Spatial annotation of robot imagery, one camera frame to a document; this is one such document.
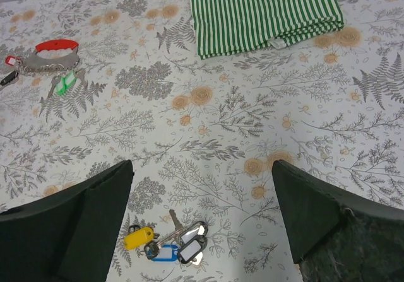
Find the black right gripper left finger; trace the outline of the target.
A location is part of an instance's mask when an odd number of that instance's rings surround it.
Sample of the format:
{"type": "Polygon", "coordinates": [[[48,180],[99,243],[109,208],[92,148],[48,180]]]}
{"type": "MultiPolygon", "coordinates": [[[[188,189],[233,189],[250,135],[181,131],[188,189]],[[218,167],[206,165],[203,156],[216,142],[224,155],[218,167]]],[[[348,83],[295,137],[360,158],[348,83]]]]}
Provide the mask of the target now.
{"type": "Polygon", "coordinates": [[[124,160],[1,213],[1,281],[105,281],[133,175],[124,160]]]}

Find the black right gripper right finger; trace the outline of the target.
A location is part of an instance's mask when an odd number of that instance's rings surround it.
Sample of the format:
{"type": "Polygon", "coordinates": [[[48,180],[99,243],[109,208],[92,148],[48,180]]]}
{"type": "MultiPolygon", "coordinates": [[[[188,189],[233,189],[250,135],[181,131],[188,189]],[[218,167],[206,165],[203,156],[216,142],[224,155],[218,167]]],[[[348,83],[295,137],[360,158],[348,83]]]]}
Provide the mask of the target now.
{"type": "Polygon", "coordinates": [[[284,160],[271,173],[304,281],[403,281],[403,210],[322,181],[284,160]]]}

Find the green key tag with key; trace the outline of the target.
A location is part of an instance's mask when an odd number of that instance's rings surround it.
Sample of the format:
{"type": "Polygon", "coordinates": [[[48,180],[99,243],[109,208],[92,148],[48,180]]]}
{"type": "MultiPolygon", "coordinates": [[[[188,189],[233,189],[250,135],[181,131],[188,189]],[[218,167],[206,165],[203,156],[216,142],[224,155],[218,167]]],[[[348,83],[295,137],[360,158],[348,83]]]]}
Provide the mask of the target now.
{"type": "Polygon", "coordinates": [[[51,87],[48,92],[48,98],[53,95],[53,93],[56,93],[57,95],[61,96],[66,93],[66,91],[75,84],[76,82],[76,76],[74,71],[71,71],[67,75],[57,75],[53,77],[51,80],[51,87]]]}

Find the black head key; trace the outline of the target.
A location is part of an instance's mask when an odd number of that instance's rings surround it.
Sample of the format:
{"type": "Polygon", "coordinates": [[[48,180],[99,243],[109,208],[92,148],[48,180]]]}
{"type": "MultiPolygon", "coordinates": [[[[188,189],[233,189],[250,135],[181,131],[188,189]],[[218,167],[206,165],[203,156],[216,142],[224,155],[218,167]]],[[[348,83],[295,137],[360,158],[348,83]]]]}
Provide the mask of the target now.
{"type": "Polygon", "coordinates": [[[10,84],[13,80],[15,80],[18,77],[19,73],[18,71],[13,71],[9,73],[7,76],[5,76],[1,81],[0,85],[1,86],[6,86],[10,84]]]}

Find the metal key holder red handle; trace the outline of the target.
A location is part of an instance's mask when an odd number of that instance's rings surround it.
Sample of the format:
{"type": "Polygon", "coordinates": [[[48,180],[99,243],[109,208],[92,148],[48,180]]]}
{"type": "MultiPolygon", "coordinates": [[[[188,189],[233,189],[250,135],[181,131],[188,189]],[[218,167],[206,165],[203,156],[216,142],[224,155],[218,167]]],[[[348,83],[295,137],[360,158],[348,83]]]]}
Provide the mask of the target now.
{"type": "Polygon", "coordinates": [[[15,57],[15,68],[25,74],[72,70],[80,61],[78,47],[79,43],[70,39],[48,40],[38,44],[28,57],[15,57]],[[68,53],[56,58],[44,58],[40,55],[43,51],[59,50],[66,50],[68,53]]]}

